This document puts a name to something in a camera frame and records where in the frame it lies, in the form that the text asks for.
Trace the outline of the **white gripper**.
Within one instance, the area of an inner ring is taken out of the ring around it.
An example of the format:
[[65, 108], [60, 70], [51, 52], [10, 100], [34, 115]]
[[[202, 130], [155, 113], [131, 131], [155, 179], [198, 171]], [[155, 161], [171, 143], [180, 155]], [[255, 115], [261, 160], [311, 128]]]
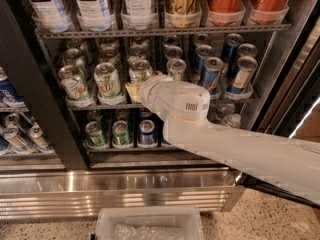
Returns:
[[153, 113], [168, 113], [173, 109], [173, 79], [161, 71], [153, 71], [141, 86], [127, 82], [125, 88], [132, 102], [140, 102]]

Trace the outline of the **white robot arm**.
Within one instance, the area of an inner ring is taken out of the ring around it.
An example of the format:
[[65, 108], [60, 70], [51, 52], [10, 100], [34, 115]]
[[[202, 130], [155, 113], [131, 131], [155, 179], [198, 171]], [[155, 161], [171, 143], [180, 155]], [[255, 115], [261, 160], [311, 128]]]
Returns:
[[171, 145], [320, 204], [319, 143], [214, 124], [207, 119], [209, 92], [164, 74], [126, 89], [163, 121]]

